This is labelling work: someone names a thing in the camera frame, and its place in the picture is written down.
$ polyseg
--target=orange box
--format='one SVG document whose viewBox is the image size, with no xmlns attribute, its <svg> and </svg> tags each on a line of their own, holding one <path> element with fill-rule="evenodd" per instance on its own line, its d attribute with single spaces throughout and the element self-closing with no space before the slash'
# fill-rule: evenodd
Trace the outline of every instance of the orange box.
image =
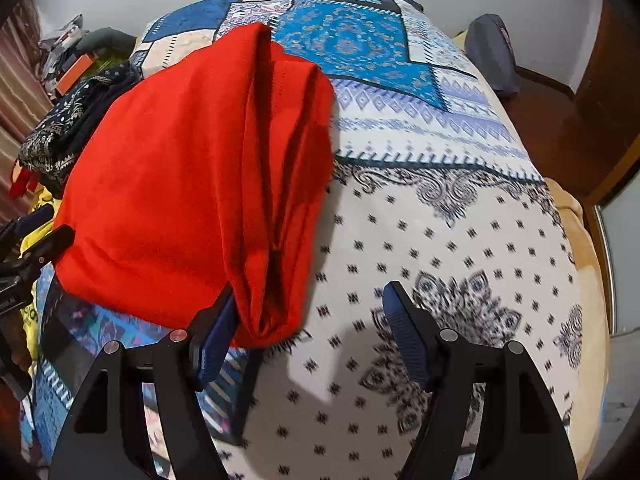
<svg viewBox="0 0 640 480">
<path fill-rule="evenodd" d="M 78 60 L 71 65 L 71 68 L 65 72 L 58 81 L 56 85 L 56 90 L 60 92 L 61 95 L 66 94 L 66 92 L 74 85 L 78 78 L 94 63 L 94 58 L 89 56 L 88 54 L 82 54 L 78 58 Z"/>
</svg>

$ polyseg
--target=fabric fold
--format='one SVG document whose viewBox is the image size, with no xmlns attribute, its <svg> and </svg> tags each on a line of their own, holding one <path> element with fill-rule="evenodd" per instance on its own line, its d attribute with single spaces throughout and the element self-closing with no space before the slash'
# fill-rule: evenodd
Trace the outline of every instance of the fabric fold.
<svg viewBox="0 0 640 480">
<path fill-rule="evenodd" d="M 238 346 L 291 335 L 332 172 L 332 102 L 319 68 L 259 23 L 140 82 L 66 184 L 56 224 L 76 241 L 56 263 L 64 289 L 178 328 L 231 282 Z"/>
</svg>

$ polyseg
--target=baseboard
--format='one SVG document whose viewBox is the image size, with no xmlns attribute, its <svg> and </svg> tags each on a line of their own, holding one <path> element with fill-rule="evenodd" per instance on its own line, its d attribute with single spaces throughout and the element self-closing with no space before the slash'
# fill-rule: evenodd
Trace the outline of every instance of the baseboard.
<svg viewBox="0 0 640 480">
<path fill-rule="evenodd" d="M 524 79 L 528 79 L 530 81 L 535 81 L 536 83 L 540 83 L 541 85 L 548 86 L 549 88 L 553 88 L 554 90 L 558 90 L 566 95 L 569 99 L 574 100 L 575 93 L 571 90 L 571 87 L 556 81 L 555 79 L 551 79 L 550 77 L 540 74 L 538 72 L 534 72 L 533 70 L 529 70 L 528 68 L 524 68 L 521 66 L 516 66 L 516 74 Z"/>
</svg>

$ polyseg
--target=wooden floor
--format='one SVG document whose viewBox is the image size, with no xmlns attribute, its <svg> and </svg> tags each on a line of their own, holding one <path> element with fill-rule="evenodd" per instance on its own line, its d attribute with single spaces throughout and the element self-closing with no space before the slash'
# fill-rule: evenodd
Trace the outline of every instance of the wooden floor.
<svg viewBox="0 0 640 480">
<path fill-rule="evenodd" d="M 558 90 L 521 79 L 520 93 L 503 105 L 538 171 L 579 200 L 622 156 Z"/>
</svg>

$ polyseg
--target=wooden door frame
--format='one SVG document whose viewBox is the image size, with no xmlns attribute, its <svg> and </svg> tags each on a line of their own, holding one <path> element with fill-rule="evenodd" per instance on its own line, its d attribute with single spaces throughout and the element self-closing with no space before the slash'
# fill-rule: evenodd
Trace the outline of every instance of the wooden door frame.
<svg viewBox="0 0 640 480">
<path fill-rule="evenodd" d="M 582 201 L 582 205 L 584 206 L 584 219 L 591 233 L 593 246 L 600 263 L 610 334 L 613 334 L 616 329 L 616 290 L 613 280 L 609 245 L 607 243 L 600 211 L 636 175 L 639 166 L 640 135 L 636 137 L 636 140 L 634 140 L 631 147 L 629 147 L 611 173 Z"/>
</svg>

